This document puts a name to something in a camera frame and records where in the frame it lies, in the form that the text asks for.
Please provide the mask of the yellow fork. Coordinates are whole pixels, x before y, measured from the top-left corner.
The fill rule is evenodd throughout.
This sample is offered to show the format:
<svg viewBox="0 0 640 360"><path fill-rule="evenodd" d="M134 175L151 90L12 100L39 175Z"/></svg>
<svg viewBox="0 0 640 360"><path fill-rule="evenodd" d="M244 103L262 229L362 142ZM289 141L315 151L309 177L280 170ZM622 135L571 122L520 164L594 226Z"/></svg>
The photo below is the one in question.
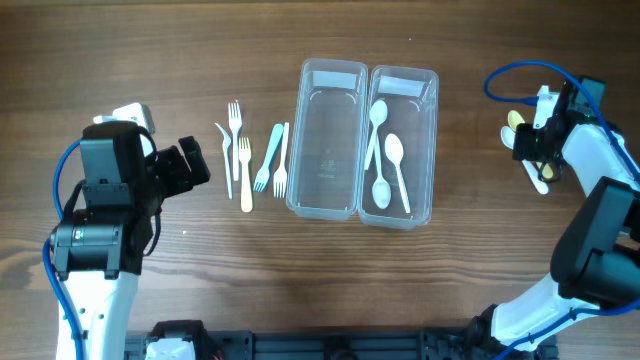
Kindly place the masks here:
<svg viewBox="0 0 640 360"><path fill-rule="evenodd" d="M239 161L241 170L241 210L249 213L253 210L252 187L250 180L249 164L251 161L250 141L247 137L239 139Z"/></svg>

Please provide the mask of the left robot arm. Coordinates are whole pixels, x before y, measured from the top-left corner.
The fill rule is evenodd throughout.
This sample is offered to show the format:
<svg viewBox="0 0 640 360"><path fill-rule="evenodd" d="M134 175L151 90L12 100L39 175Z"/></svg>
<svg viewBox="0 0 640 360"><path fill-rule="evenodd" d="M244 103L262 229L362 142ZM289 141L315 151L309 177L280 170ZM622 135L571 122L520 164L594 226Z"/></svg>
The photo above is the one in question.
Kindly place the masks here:
<svg viewBox="0 0 640 360"><path fill-rule="evenodd" d="M191 136L149 154L150 132L134 122L94 124L78 141L84 168L43 247L60 304L59 359L120 359L143 259L157 244L161 206L206 183Z"/></svg>

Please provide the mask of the bent white fork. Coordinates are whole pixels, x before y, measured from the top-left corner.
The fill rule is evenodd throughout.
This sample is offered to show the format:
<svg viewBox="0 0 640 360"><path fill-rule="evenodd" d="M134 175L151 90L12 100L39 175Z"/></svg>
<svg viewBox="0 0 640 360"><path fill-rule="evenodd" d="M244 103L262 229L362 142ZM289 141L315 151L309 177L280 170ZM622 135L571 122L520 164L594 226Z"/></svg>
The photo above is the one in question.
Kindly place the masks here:
<svg viewBox="0 0 640 360"><path fill-rule="evenodd" d="M232 200L233 199L233 190L232 190L231 165L230 165L230 161L229 161L229 149L231 147L232 141L231 141L231 137L229 136L229 134L226 132L226 130L219 123L215 123L215 125L220 130L220 132L222 133L222 136L223 136L222 151L223 151L223 158L224 158L224 163L225 163L226 186L227 186L228 198L230 200Z"/></svg>

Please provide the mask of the light blue fork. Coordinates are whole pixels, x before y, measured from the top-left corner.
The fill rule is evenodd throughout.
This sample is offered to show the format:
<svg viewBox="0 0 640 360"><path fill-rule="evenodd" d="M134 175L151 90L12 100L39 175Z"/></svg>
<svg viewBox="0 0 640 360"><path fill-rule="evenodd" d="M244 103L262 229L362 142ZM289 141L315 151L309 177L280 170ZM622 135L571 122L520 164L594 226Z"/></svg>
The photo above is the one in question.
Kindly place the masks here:
<svg viewBox="0 0 640 360"><path fill-rule="evenodd" d="M268 181L270 179L271 163L273 161L275 152L280 144L283 132L284 126L282 124L277 123L273 126L262 166L256 174L253 188L253 190L256 192L263 192L267 187Z"/></svg>

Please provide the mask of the white spoon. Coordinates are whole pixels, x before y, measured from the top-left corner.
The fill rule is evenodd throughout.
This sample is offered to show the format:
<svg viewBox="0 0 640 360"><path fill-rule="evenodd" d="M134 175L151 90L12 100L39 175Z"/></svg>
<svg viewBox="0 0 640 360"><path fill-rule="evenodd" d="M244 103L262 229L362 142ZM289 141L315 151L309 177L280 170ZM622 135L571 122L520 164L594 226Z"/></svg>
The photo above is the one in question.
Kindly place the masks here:
<svg viewBox="0 0 640 360"><path fill-rule="evenodd" d="M386 209L391 200L391 189L389 183L385 180L382 172L382 158L380 152L380 142L376 141L374 145L374 156L376 164L377 177L372 186L372 196L376 206L379 209Z"/></svg>
<svg viewBox="0 0 640 360"><path fill-rule="evenodd" d="M500 137L503 144L510 150L514 149L515 132L508 126L503 126L500 131ZM521 161L525 171L527 172L533 186L542 195L549 192L548 185L538 178L538 171L534 165L528 160Z"/></svg>
<svg viewBox="0 0 640 360"><path fill-rule="evenodd" d="M365 155L364 166L366 170L369 169L369 166L373 157L375 144L378 139L377 137L378 127L386 121L387 116L388 116L388 107L386 102L383 99L376 100L369 111L369 119L371 121L373 129L371 132L369 144L367 147L367 152Z"/></svg>
<svg viewBox="0 0 640 360"><path fill-rule="evenodd" d="M408 193L406 190L405 181L404 181L404 177L401 170L401 162L404 156L403 145L397 135L395 135L394 133L389 133L385 138L384 148L385 148L385 155L395 167L398 186L399 186L399 192L401 195L404 211L406 214L409 214L411 212L410 202L408 199Z"/></svg>

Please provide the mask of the cream white fork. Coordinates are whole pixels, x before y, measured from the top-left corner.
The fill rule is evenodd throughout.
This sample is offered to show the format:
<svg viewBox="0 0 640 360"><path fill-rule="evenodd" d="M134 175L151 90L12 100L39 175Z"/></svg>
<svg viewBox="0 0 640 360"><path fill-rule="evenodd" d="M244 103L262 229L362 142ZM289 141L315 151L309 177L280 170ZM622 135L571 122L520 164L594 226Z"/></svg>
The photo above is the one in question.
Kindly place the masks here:
<svg viewBox="0 0 640 360"><path fill-rule="evenodd" d="M281 157L279 167L274 173L274 197L275 198L284 198L286 194L286 185L287 185L287 171L286 171L286 157L288 150L288 142L289 142L289 129L290 125L288 122L284 123L282 144L281 144Z"/></svg>

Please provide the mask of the tall white fork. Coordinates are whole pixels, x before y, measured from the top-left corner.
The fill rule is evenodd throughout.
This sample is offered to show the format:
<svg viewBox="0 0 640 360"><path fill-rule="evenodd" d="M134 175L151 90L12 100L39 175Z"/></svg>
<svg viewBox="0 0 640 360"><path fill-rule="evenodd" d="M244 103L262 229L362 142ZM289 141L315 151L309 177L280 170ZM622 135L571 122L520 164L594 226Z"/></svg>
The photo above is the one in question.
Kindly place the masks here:
<svg viewBox="0 0 640 360"><path fill-rule="evenodd" d="M239 132L243 121L240 104L237 100L228 104L229 128L232 132L232 163L233 180L238 181L240 177L239 169Z"/></svg>

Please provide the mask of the yellow-green spoon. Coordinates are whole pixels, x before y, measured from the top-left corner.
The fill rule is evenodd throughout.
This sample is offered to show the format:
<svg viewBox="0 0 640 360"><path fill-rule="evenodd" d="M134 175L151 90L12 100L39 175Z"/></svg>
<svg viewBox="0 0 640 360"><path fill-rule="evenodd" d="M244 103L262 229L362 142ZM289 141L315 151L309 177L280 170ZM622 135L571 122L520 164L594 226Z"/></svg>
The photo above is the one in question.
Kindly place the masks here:
<svg viewBox="0 0 640 360"><path fill-rule="evenodd" d="M512 131L516 131L517 126L524 123L523 117L516 110L511 110L508 113L507 121ZM550 180L553 177L554 173L549 165L543 165L541 162L536 162L535 165L539 170L542 171L542 177L544 179Z"/></svg>

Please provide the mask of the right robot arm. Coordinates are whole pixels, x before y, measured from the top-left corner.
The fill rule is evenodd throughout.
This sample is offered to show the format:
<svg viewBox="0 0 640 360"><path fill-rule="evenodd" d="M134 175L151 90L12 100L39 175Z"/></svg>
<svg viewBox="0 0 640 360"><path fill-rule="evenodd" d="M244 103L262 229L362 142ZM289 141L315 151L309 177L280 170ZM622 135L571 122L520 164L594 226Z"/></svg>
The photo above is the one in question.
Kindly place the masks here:
<svg viewBox="0 0 640 360"><path fill-rule="evenodd" d="M556 244L549 273L474 317L467 347L505 359L581 320L638 309L639 252L617 239L639 239L639 167L619 129L596 116L605 86L582 75L566 78L558 93L542 87L530 101L534 121L510 128L514 160L533 166L544 183L571 167L586 199Z"/></svg>

